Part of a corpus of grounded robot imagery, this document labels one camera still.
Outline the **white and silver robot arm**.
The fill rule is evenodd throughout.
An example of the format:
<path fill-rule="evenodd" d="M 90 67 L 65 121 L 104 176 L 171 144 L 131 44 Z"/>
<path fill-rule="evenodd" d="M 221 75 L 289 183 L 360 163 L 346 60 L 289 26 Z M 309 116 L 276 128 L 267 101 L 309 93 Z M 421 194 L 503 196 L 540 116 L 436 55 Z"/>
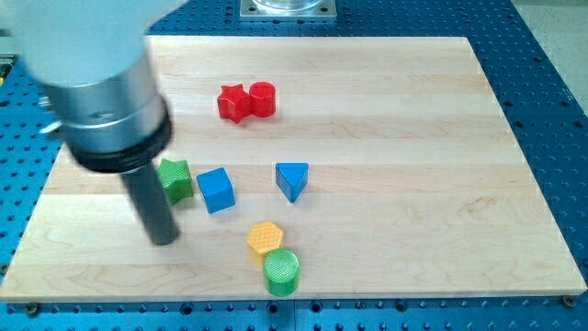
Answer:
<path fill-rule="evenodd" d="M 144 36 L 184 0 L 3 0 L 1 17 L 76 161 L 122 173 L 152 161 L 172 124 Z"/>

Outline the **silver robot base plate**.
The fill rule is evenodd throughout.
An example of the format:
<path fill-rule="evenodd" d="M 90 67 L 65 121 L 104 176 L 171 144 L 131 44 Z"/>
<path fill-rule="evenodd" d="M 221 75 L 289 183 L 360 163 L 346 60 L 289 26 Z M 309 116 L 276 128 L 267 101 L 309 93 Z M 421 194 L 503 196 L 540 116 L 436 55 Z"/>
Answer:
<path fill-rule="evenodd" d="M 330 21 L 337 17 L 335 0 L 241 0 L 241 20 Z"/>

